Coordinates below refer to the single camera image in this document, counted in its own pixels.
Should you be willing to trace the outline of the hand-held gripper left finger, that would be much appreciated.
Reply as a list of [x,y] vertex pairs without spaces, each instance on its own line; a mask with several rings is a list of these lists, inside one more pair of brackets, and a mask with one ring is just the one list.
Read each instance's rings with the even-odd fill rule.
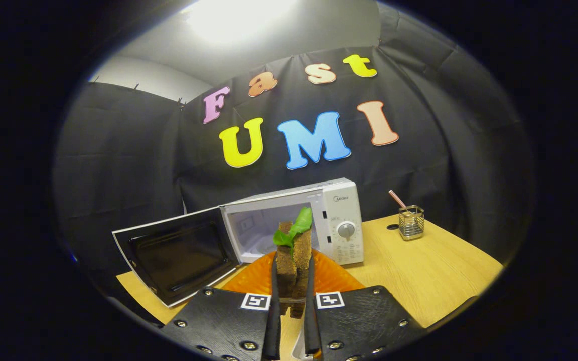
[[161,329],[163,336],[208,360],[280,359],[281,315],[276,253],[259,260],[267,293],[206,286]]

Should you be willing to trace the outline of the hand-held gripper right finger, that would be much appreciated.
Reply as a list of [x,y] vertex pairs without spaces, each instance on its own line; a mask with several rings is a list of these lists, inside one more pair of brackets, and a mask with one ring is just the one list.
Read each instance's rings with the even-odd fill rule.
[[427,335],[381,285],[363,286],[323,252],[312,250],[304,346],[316,360],[386,360]]

